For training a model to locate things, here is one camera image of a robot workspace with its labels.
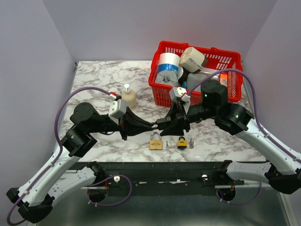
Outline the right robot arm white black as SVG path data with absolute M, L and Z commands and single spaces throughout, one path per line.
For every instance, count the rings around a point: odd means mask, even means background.
M 216 80 L 201 85 L 202 102 L 184 110 L 182 88 L 163 119 L 156 121 L 161 136 L 182 136 L 190 130 L 190 124 L 214 119 L 215 125 L 246 141 L 266 159 L 264 163 L 224 161 L 217 171 L 217 181 L 223 185 L 232 180 L 251 180 L 269 184 L 275 190 L 292 194 L 301 187 L 300 154 L 287 154 L 273 135 L 258 127 L 254 115 L 242 105 L 228 101 L 227 88 Z

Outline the silver keys of yellow padlock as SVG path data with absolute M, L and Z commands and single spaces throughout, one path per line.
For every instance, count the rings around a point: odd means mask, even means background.
M 194 148 L 194 141 L 192 140 L 192 138 L 189 141 L 189 147 L 190 147 L 190 149 Z

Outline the yellow black padlock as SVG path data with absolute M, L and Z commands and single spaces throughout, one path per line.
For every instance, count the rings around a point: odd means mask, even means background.
M 181 136 L 178 139 L 178 143 L 177 143 L 177 148 L 178 149 L 186 149 L 187 148 L 187 141 L 185 139 L 185 137 Z

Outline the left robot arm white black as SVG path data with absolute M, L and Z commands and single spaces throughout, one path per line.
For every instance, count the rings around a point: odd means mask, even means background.
M 153 130 L 153 124 L 136 116 L 122 100 L 113 101 L 108 114 L 100 115 L 90 103 L 80 103 L 70 117 L 73 126 L 58 140 L 58 148 L 43 167 L 23 186 L 10 188 L 6 195 L 24 221 L 43 220 L 68 192 L 83 186 L 99 186 L 105 170 L 90 162 L 70 178 L 59 178 L 97 142 L 92 133 L 119 132 L 123 140 Z

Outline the brass padlock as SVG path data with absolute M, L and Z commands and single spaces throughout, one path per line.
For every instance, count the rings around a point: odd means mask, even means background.
M 163 141 L 161 139 L 161 135 L 158 132 L 151 133 L 149 149 L 150 150 L 163 150 Z

